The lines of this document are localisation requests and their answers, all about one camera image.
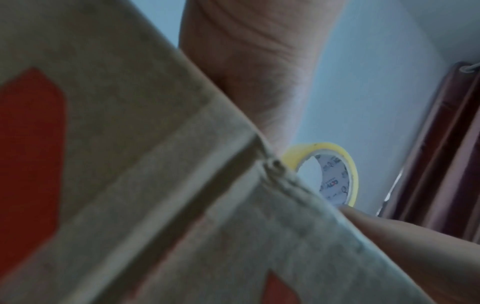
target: curtain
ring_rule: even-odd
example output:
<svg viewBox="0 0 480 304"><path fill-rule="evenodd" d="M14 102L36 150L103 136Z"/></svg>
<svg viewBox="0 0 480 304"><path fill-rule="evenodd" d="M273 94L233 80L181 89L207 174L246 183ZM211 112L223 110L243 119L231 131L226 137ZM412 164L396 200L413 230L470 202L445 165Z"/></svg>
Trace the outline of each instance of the curtain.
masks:
<svg viewBox="0 0 480 304"><path fill-rule="evenodd" d="M480 73L453 66L381 217L480 243Z"/></svg>

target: person's arm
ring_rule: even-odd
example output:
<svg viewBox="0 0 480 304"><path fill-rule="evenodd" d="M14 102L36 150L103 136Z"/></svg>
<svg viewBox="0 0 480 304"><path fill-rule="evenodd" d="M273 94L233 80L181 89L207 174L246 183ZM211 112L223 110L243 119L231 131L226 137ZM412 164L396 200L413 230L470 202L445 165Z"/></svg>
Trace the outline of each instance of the person's arm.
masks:
<svg viewBox="0 0 480 304"><path fill-rule="evenodd" d="M480 303L480 245L353 208L340 210L438 304Z"/></svg>
<svg viewBox="0 0 480 304"><path fill-rule="evenodd" d="M346 0L187 0L180 48L281 153Z"/></svg>

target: torn cardboard corner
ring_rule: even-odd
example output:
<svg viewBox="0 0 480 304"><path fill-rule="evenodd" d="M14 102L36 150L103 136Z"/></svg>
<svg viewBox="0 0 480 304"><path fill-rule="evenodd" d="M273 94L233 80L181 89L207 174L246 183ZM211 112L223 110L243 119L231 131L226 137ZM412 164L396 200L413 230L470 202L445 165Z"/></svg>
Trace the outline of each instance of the torn cardboard corner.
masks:
<svg viewBox="0 0 480 304"><path fill-rule="evenodd" d="M67 109L60 228L1 302L430 303L129 4L0 4L0 83Z"/></svg>

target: red marking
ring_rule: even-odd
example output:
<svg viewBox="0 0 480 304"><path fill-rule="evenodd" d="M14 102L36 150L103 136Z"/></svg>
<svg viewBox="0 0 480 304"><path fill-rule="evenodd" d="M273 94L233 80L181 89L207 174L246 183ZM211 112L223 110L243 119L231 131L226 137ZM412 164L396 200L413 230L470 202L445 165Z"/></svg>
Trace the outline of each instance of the red marking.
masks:
<svg viewBox="0 0 480 304"><path fill-rule="evenodd" d="M265 290L261 299L262 304L301 304L300 298L275 273L269 272Z"/></svg>
<svg viewBox="0 0 480 304"><path fill-rule="evenodd" d="M0 88L0 278L57 229L65 100L39 70Z"/></svg>

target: roll of tape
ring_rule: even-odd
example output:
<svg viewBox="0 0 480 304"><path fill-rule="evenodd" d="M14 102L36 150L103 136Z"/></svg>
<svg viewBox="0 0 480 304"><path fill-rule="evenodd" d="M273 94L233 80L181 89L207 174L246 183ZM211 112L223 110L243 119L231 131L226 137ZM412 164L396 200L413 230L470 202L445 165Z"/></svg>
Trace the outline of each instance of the roll of tape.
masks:
<svg viewBox="0 0 480 304"><path fill-rule="evenodd" d="M282 160L325 201L335 206L355 205L359 174L344 148L332 143L296 145Z"/></svg>

